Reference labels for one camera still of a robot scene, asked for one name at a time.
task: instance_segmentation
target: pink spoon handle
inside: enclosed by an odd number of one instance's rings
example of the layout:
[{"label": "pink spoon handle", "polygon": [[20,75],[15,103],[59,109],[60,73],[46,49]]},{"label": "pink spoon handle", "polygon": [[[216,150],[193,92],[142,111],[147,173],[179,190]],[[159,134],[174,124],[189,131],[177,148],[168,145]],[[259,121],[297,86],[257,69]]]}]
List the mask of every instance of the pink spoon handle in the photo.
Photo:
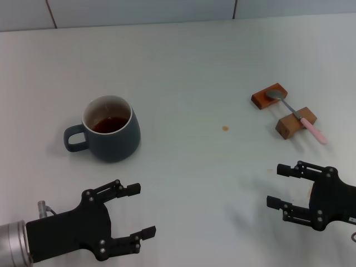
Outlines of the pink spoon handle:
[{"label": "pink spoon handle", "polygon": [[300,122],[307,128],[314,137],[323,145],[325,145],[328,140],[323,136],[323,134],[317,130],[306,118],[301,118]]}]

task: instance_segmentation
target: brown liquid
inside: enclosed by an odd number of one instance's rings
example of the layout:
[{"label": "brown liquid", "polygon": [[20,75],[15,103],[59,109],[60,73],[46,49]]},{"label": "brown liquid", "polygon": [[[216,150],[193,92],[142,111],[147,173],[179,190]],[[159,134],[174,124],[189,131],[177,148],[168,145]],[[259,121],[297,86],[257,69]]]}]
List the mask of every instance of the brown liquid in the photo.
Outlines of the brown liquid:
[{"label": "brown liquid", "polygon": [[128,119],[119,118],[119,117],[105,118],[104,120],[98,122],[98,124],[94,126],[93,131],[99,132],[101,134],[115,132],[123,128],[127,124],[127,121]]}]

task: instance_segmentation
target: mug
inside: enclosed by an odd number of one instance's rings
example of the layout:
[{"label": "mug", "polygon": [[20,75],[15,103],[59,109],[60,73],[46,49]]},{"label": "mug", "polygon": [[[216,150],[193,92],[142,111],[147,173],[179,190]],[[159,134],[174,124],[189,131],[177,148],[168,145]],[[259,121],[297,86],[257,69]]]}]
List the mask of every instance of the mug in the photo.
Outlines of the mug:
[{"label": "mug", "polygon": [[[113,132],[97,132],[98,123],[106,119],[127,120],[126,124]],[[85,141],[69,144],[69,138],[84,133]],[[69,127],[64,132],[65,147],[69,152],[89,149],[96,157],[107,162],[117,162],[135,152],[141,140],[139,122],[132,106],[118,96],[101,96],[89,103],[82,124]]]}]

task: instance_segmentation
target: tile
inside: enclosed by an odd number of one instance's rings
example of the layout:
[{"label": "tile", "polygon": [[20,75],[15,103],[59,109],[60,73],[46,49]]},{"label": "tile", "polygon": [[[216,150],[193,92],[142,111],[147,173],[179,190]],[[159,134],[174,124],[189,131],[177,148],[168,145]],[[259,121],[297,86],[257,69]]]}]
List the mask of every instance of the tile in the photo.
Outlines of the tile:
[{"label": "tile", "polygon": [[58,28],[232,19],[235,0],[50,0]]},{"label": "tile", "polygon": [[238,0],[236,18],[356,12],[355,0]]},{"label": "tile", "polygon": [[53,28],[45,0],[0,1],[0,32]]}]

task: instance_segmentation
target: white table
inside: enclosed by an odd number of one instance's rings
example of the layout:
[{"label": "white table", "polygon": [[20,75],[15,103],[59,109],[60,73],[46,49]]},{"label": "white table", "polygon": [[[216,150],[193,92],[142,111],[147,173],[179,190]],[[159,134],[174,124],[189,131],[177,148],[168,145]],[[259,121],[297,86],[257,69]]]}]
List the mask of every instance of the white table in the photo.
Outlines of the white table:
[{"label": "white table", "polygon": [[[37,267],[353,266],[355,226],[283,222],[265,199],[308,207],[312,183],[277,176],[278,163],[331,165],[356,184],[355,25],[341,14],[1,33],[0,224],[37,219],[38,200],[71,210],[120,179],[142,190],[107,204],[113,236],[156,225],[156,237],[137,255],[100,263],[81,250]],[[276,82],[317,115],[327,146],[306,131],[283,140],[274,127],[289,111],[250,102]],[[117,164],[62,140],[105,94],[131,102],[141,126]]]}]

